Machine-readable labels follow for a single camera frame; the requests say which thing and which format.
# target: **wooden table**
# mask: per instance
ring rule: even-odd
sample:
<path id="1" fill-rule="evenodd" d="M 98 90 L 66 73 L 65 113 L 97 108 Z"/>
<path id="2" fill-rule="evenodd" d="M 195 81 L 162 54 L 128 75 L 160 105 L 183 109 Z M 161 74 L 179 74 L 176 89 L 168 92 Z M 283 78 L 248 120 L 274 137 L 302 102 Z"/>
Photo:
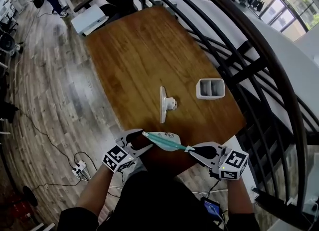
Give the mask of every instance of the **wooden table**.
<path id="1" fill-rule="evenodd" d="M 196 98 L 200 78 L 220 78 L 186 30 L 162 6 L 116 20 L 85 38 L 105 94 L 123 129 L 173 132 L 185 146 L 224 144 L 245 125 L 230 91 Z M 178 108 L 160 123 L 160 86 Z M 141 157 L 149 171 L 175 176 L 195 164 L 186 153 L 153 147 Z"/>

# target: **phone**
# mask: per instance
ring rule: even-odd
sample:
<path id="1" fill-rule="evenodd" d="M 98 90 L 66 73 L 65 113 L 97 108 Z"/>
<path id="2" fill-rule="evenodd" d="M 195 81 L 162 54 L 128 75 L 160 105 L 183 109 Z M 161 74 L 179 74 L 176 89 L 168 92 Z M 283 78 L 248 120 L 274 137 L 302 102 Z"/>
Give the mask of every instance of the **phone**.
<path id="1" fill-rule="evenodd" d="M 212 218 L 215 221 L 220 221 L 220 218 L 221 218 L 220 204 L 206 197 L 202 197 L 200 200 L 204 204 L 205 208 L 207 209 L 208 213 L 212 216 Z"/>

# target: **stair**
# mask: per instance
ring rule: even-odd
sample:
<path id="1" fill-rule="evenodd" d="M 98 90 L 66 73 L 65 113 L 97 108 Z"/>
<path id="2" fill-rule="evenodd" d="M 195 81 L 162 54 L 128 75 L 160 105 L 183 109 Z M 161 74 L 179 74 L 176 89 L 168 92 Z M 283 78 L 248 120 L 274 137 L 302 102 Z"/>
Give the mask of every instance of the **stair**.
<path id="1" fill-rule="evenodd" d="M 263 132 L 265 141 L 267 143 L 267 146 L 270 151 L 270 156 L 273 161 L 273 165 L 276 168 L 278 168 L 281 164 L 281 153 L 280 149 L 277 145 L 277 137 L 276 134 L 270 125 L 269 119 L 267 117 L 266 112 L 263 111 L 263 107 L 259 101 L 253 94 L 251 94 L 248 90 L 241 87 L 243 92 L 245 93 L 248 102 L 250 103 L 252 109 L 254 110 L 254 113 L 256 115 L 256 118 L 260 124 L 261 130 Z M 248 111 L 248 108 L 246 104 L 244 103 L 244 100 L 242 99 L 240 93 L 237 89 L 231 89 L 231 92 L 242 111 L 245 119 L 246 119 L 246 126 L 241 131 L 239 131 L 236 135 L 241 147 L 243 150 L 245 150 L 247 153 L 249 153 L 249 159 L 250 159 L 250 166 L 255 172 L 255 182 L 256 185 L 260 188 L 263 186 L 262 180 L 262 170 L 260 170 L 257 162 L 257 158 L 254 154 L 254 150 L 257 152 L 257 155 L 260 159 L 262 169 L 264 171 L 264 175 L 266 177 L 266 182 L 271 178 L 271 166 L 267 160 L 266 157 L 266 150 L 262 143 L 260 133 L 258 132 L 258 129 L 253 121 L 252 115 Z M 288 130 L 288 128 L 277 118 L 275 117 L 275 120 L 278 124 L 279 134 L 281 135 L 284 150 L 286 151 L 288 147 L 294 142 L 293 135 Z"/>

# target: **white pen holder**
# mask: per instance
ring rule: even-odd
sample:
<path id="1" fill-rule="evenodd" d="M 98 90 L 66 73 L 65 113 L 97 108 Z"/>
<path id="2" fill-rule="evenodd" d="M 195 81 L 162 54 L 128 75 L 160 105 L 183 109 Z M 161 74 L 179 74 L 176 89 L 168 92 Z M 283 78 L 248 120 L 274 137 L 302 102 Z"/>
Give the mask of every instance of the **white pen holder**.
<path id="1" fill-rule="evenodd" d="M 198 99 L 214 100 L 225 96 L 223 79 L 200 79 L 196 85 Z"/>

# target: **forearm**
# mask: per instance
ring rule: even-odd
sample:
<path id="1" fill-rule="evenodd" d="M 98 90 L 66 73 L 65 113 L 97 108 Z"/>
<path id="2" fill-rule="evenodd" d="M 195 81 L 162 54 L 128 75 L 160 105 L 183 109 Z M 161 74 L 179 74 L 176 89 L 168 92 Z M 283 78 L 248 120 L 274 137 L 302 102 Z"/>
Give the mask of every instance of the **forearm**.
<path id="1" fill-rule="evenodd" d="M 113 172 L 104 164 L 81 193 L 76 207 L 83 207 L 98 216 L 103 208 Z"/>
<path id="2" fill-rule="evenodd" d="M 228 180 L 228 211 L 231 214 L 250 214 L 254 212 L 243 179 Z"/>

